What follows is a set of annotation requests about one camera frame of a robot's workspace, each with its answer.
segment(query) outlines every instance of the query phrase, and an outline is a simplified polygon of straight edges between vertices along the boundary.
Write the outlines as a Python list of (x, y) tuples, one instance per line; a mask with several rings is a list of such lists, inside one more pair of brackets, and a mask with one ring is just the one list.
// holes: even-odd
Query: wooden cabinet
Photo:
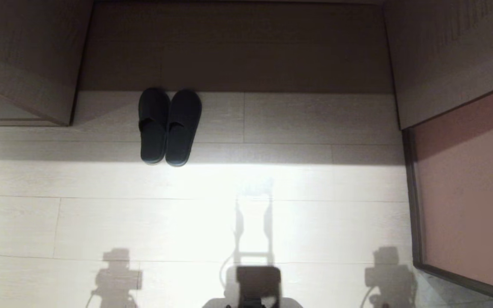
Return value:
[(0, 0), (0, 125), (68, 125), (92, 0)]
[(401, 128), (493, 92), (493, 0), (383, 7)]

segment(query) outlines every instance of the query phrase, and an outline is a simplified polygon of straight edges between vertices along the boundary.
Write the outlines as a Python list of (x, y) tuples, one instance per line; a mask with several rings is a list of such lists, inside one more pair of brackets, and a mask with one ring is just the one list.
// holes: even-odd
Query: black slipper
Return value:
[(155, 164), (165, 156), (166, 127), (169, 117), (169, 97), (163, 90), (149, 88), (142, 93), (138, 103), (140, 157), (145, 163)]
[(181, 90), (170, 105), (166, 162), (183, 166), (190, 158), (191, 146), (201, 117), (201, 100), (192, 90)]

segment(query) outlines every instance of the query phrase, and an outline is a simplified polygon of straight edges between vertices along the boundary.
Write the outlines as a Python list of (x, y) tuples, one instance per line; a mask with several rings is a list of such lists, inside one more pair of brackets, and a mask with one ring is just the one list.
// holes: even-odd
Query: floor plank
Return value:
[(408, 201), (403, 146), (335, 145), (332, 153), (335, 199)]
[(60, 199), (0, 197), (0, 255), (51, 258)]
[[(241, 284), (235, 279), (236, 267), (219, 264), (141, 263), (144, 286), (138, 292), (139, 305), (221, 308), (237, 306)], [(366, 268), (370, 264), (276, 264), (280, 275), (282, 306), (307, 308), (327, 306), (358, 307), (369, 287), (365, 284)], [(381, 265), (382, 278), (378, 286), (393, 307), (404, 307), (409, 300), (409, 287), (414, 276), (408, 265)], [(371, 306), (365, 302), (362, 307)]]
[[(0, 140), (139, 142), (142, 92), (80, 91), (70, 127), (0, 127)], [(243, 142), (244, 94), (198, 93), (203, 112), (196, 142)]]
[(245, 94), (245, 142), (401, 144), (391, 95)]
[[(289, 165), (282, 160), (286, 158), (282, 147), (276, 146), (266, 148), (265, 157), (281, 157), (280, 164), (264, 165), (252, 150), (256, 160), (247, 156), (237, 162), (234, 153), (245, 152), (243, 147), (251, 146), (194, 144), (190, 162), (174, 168), (166, 163), (145, 165), (139, 161), (140, 145), (135, 142), (0, 142), (0, 195), (234, 198), (237, 185), (244, 180), (273, 179), (276, 199), (333, 198), (333, 170), (317, 164), (321, 162), (317, 157), (326, 157), (326, 163), (331, 163), (329, 146), (295, 146), (291, 162), (306, 163)], [(321, 156), (320, 150), (327, 153)]]
[(0, 257), (0, 307), (135, 307), (139, 264), (128, 261), (63, 261), (42, 258)]
[(129, 247), (135, 261), (217, 262), (233, 252), (239, 228), (241, 253), (272, 243), (270, 259), (278, 262), (369, 263), (381, 245), (409, 260), (408, 217), (407, 203), (64, 198), (55, 257), (100, 259), (112, 247)]

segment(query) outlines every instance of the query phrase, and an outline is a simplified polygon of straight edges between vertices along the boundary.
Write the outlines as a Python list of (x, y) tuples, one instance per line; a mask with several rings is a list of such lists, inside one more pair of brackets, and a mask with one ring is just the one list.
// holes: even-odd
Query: pink wall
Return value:
[(493, 94), (415, 135), (424, 262), (493, 285)]

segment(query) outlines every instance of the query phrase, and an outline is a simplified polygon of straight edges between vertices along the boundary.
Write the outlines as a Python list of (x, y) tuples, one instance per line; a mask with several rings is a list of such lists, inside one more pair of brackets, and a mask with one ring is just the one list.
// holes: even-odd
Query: light wood floor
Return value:
[(411, 265), (392, 95), (200, 93), (180, 168), (141, 162), (139, 96), (80, 92), (72, 127), (0, 127), (0, 307), (84, 307), (94, 290), (88, 307), (234, 304), (237, 210), (239, 250), (266, 253), (241, 263), (272, 243), (304, 308), (361, 306), (365, 275), (391, 304), (415, 289), (419, 307), (493, 307)]

